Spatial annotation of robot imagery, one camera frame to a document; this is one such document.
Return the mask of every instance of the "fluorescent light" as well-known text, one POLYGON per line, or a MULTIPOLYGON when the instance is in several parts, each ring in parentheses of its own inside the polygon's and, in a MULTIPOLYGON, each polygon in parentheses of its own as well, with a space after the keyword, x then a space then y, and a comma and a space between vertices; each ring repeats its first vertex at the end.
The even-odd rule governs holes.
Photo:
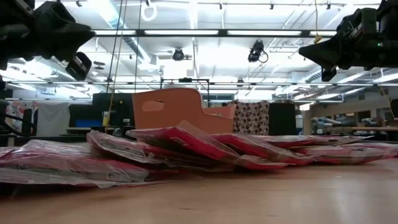
POLYGON ((317 99, 325 100, 325 99, 329 99, 329 98, 336 97, 336 96, 338 96, 338 95, 339 95, 339 94, 337 94, 337 93, 325 94, 325 95, 322 95, 322 96, 318 96, 317 99))
POLYGON ((315 93, 311 93, 311 94, 301 94, 301 95, 295 96, 294 99, 295 99, 295 100, 300 100, 300 99, 302 99, 302 98, 311 97, 311 96, 313 96, 313 95, 315 95, 315 93))
POLYGON ((26 84, 22 84, 22 83, 20 83, 18 85, 15 85, 15 84, 8 84, 8 85, 14 86, 14 87, 18 87, 18 88, 23 88, 25 90, 30 90, 30 91, 36 91, 37 90, 36 88, 34 88, 34 87, 30 86, 30 85, 26 85, 26 84))
POLYGON ((339 83, 338 86, 373 86, 371 83, 339 83))
POLYGON ((74 85, 74 84, 88 84, 88 82, 54 82, 54 84, 70 84, 70 85, 74 85))
POLYGON ((383 84, 378 84, 379 86, 398 86, 398 83, 383 83, 383 84))
POLYGON ((248 86, 250 83, 214 83, 214 85, 244 85, 248 86))
POLYGON ((229 30, 228 35, 301 35, 301 31, 294 30, 229 30))
POLYGON ((48 82, 40 82, 40 81, 12 81, 13 84, 47 84, 48 82))
POLYGON ((218 35, 218 30, 145 30, 147 35, 218 35))
MULTIPOLYGON (((319 83, 298 83, 297 85, 298 85, 298 86, 306 86, 306 85, 309 85, 309 86, 318 86, 319 83)), ((331 85, 333 85, 333 83, 322 83, 322 85, 324 85, 324 86, 331 86, 331 85)))
POLYGON ((354 90, 350 90, 350 91, 347 91, 346 93, 344 93, 344 95, 353 94, 353 93, 356 93, 357 91, 361 91, 363 89, 364 88, 357 88, 357 89, 354 89, 354 90))
POLYGON ((301 105, 300 106, 300 111, 308 111, 308 110, 310 110, 310 106, 313 105, 313 104, 314 104, 314 102, 313 103, 306 103, 304 105, 301 105))
MULTIPOLYGON (((318 31, 318 35, 321 35, 321 36, 333 36, 333 35, 336 35, 337 34, 337 32, 336 31, 318 31)), ((310 36, 316 36, 317 35, 317 32, 316 31, 311 31, 310 32, 310 36)))
POLYGON ((374 80, 373 82, 376 82, 376 83, 378 83, 378 82, 388 82, 388 81, 391 81, 391 80, 394 80, 394 79, 397 79, 397 78, 398 78, 398 73, 393 74, 393 75, 384 75, 383 77, 378 78, 378 79, 374 80))
POLYGON ((353 81, 353 80, 355 80, 355 79, 357 79, 357 78, 359 78, 359 77, 361 77, 361 76, 363 76, 363 75, 365 75, 365 73, 363 73, 363 72, 362 72, 362 73, 359 73, 359 74, 356 74, 356 75, 352 75, 352 76, 350 76, 350 77, 347 77, 347 78, 344 78, 344 79, 338 81, 338 83, 351 82, 351 81, 353 81))
MULTIPOLYGON (((93 82, 92 83, 93 85, 104 85, 104 84, 108 84, 108 82, 93 82)), ((129 83, 128 82, 116 82, 115 83, 115 85, 128 85, 129 83)), ((139 85, 150 85, 150 84, 153 84, 153 83, 137 83, 137 84, 139 84, 139 85)))
POLYGON ((5 100, 54 100, 54 101, 91 101, 91 98, 6 98, 5 100))
POLYGON ((123 89, 118 89, 118 91, 121 92, 121 93, 144 93, 144 92, 152 91, 152 90, 130 90, 130 89, 123 90, 123 89))
POLYGON ((135 35, 135 30, 115 30, 115 29, 108 29, 108 30, 94 30, 96 35, 135 35))
POLYGON ((341 100, 294 100, 296 103, 343 103, 341 100))

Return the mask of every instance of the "black camera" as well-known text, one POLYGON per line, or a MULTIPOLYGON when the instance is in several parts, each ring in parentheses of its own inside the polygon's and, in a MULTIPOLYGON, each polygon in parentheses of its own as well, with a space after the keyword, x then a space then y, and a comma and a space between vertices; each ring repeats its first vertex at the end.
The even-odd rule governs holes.
POLYGON ((184 53, 182 52, 182 49, 175 49, 173 54, 173 60, 181 61, 183 59, 184 59, 184 53))
POLYGON ((94 37, 89 26, 76 23, 60 2, 44 2, 34 10, 34 0, 0 1, 0 69, 9 59, 36 56, 66 61, 66 71, 76 80, 84 80, 91 60, 77 50, 94 37))
POLYGON ((382 0, 378 9, 357 9, 344 17, 330 40, 299 49, 299 54, 322 67, 322 81, 336 75, 337 66, 370 70, 374 67, 397 68, 398 0, 382 0))
POLYGON ((248 60, 249 62, 257 62, 260 60, 261 54, 264 52, 264 44, 261 40, 256 40, 253 47, 250 49, 248 60))

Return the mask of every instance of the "blue object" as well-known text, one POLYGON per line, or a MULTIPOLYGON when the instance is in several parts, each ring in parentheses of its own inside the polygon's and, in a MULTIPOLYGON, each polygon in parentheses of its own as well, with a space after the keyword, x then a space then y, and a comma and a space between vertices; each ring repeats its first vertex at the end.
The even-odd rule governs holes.
POLYGON ((100 126, 102 126, 101 120, 77 119, 75 123, 76 128, 90 128, 100 126))

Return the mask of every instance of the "black machine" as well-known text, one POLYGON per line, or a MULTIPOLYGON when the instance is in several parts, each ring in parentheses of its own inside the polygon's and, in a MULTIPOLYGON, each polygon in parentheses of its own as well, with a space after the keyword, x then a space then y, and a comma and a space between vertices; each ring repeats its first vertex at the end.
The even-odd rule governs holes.
POLYGON ((134 111, 132 107, 132 94, 115 93, 111 101, 111 93, 93 94, 94 110, 101 113, 109 111, 109 105, 112 104, 109 126, 124 127, 134 126, 134 111))
POLYGON ((76 23, 65 6, 44 2, 36 10, 35 0, 0 1, 0 69, 13 58, 31 61, 35 56, 69 62, 66 71, 76 80, 86 78, 91 60, 80 46, 94 37, 89 26, 76 23))
POLYGON ((336 75, 337 66, 370 70, 374 67, 397 68, 398 0, 382 0, 378 9, 357 9, 344 17, 330 40, 302 47, 299 54, 322 67, 322 81, 336 75))

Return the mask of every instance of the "hanging cable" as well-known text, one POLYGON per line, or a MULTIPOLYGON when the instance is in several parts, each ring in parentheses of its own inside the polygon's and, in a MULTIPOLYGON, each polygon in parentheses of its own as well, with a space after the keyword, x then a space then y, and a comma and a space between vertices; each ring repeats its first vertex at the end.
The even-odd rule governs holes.
MULTIPOLYGON (((122 8, 123 5, 123 0, 121 0, 121 4, 120 4, 120 9, 122 8)), ((127 11, 127 0, 124 2, 124 15, 123 15, 123 19, 126 19, 126 11, 127 11)), ((121 20, 121 10, 120 10, 120 14, 119 14, 119 20, 118 20, 118 28, 116 29, 116 33, 118 33, 119 31, 119 23, 121 20)), ((105 133, 108 133, 108 127, 109 127, 109 121, 111 120, 111 110, 112 110, 112 102, 113 102, 113 96, 114 96, 114 92, 115 92, 115 86, 116 86, 116 77, 118 76, 118 68, 119 68, 119 59, 120 59, 120 52, 121 52, 121 47, 122 47, 122 41, 123 41, 123 31, 124 29, 121 30, 121 35, 120 35, 120 42, 119 42, 119 52, 118 52, 118 57, 116 59, 116 69, 115 69, 115 74, 114 74, 114 80, 113 80, 113 88, 112 88, 112 94, 111 94, 111 102, 109 103, 109 111, 108 111, 108 118, 106 121, 106 126, 105 126, 105 133)), ((115 44, 114 44, 114 48, 113 48, 113 54, 112 54, 112 59, 111 61, 113 62, 113 58, 114 58, 114 51, 115 51, 115 47, 116 47, 116 40, 117 37, 115 37, 115 44)), ((111 76, 111 71, 112 71, 112 66, 109 70, 109 76, 111 76)), ((110 78, 108 79, 108 85, 106 87, 106 92, 108 93, 108 88, 109 88, 109 83, 110 83, 110 78)))
MULTIPOLYGON (((139 17, 141 17, 141 9, 142 9, 142 0, 140 4, 140 11, 139 11, 139 17)), ((138 20, 138 29, 141 29, 141 20, 138 20)), ((139 46, 139 37, 137 37, 137 46, 139 46)), ((134 93, 137 91, 137 72, 138 72, 138 54, 136 54, 136 69, 134 71, 135 79, 134 79, 134 93)))
POLYGON ((318 35, 318 3, 315 0, 315 30, 317 34, 315 35, 315 40, 313 41, 314 44, 317 44, 319 41, 322 40, 322 37, 318 35))
MULTIPOLYGON (((121 0, 120 2, 120 9, 119 9, 119 17, 118 17, 118 26, 116 28, 116 34, 119 33, 119 28, 120 28, 120 19, 122 16, 122 4, 123 4, 123 0, 121 0)), ((111 58, 111 68, 109 69, 109 75, 108 75, 108 80, 107 80, 107 85, 106 85, 106 93, 108 93, 109 90, 109 85, 111 83, 111 74, 112 74, 112 66, 113 66, 113 58, 114 58, 114 51, 116 50, 116 41, 118 40, 118 38, 114 38, 114 42, 113 42, 113 50, 112 50, 112 58, 111 58)))

